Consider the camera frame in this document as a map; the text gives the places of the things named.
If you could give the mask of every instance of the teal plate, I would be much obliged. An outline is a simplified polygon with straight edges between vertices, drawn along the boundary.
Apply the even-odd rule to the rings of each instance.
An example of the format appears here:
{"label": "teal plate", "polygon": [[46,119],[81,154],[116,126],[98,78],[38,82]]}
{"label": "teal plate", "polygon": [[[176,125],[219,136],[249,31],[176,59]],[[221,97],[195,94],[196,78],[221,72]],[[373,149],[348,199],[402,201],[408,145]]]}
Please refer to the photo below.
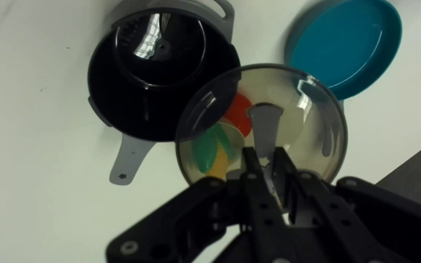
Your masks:
{"label": "teal plate", "polygon": [[393,62],[402,38],[386,0],[326,0],[293,25],[285,62],[329,87],[338,100],[371,87]]}

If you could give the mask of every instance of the gray handle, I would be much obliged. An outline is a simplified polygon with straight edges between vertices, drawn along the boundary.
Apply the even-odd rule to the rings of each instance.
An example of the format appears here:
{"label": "gray handle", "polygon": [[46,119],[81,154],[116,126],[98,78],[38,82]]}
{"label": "gray handle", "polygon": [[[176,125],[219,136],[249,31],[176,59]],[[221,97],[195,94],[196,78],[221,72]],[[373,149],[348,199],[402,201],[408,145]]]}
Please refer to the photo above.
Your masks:
{"label": "gray handle", "polygon": [[110,174],[110,182],[117,186],[130,184],[142,161],[146,158],[154,145],[155,142],[141,141],[123,135],[120,152]]}
{"label": "gray handle", "polygon": [[259,158],[272,161],[282,114],[284,108],[274,104],[257,104],[249,110]]}
{"label": "gray handle", "polygon": [[231,43],[236,11],[228,0],[215,0],[224,11],[225,16],[219,16],[215,11],[198,0],[123,0],[107,18],[105,24],[108,30],[116,28],[122,19],[143,12],[148,9],[176,9],[181,13],[193,16],[199,21],[206,22],[219,31],[228,43]]}

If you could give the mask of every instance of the white table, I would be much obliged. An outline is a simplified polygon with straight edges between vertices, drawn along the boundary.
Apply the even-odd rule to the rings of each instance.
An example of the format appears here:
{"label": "white table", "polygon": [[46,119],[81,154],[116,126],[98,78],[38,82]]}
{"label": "white table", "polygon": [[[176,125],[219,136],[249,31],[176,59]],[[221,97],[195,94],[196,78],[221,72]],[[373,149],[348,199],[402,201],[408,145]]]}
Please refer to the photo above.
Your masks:
{"label": "white table", "polygon": [[[86,66],[116,3],[0,0],[0,263],[101,263],[111,238],[186,187],[171,144],[149,154],[132,186],[108,183],[120,133],[88,106]],[[233,0],[243,65],[282,62],[287,28],[307,3]],[[345,104],[341,176],[373,183],[421,149],[421,2],[393,3],[404,46]]]}

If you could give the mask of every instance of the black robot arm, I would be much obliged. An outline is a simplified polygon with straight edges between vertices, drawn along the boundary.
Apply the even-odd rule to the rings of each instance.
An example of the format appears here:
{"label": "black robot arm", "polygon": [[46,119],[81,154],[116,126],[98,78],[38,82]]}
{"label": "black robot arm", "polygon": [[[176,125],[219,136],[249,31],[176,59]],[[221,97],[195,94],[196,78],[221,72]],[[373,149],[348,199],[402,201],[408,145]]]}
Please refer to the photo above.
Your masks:
{"label": "black robot arm", "polygon": [[421,206],[358,179],[335,187],[274,155],[269,192],[255,149],[238,180],[203,179],[111,241],[108,263],[186,263],[241,233],[219,263],[421,263]]}

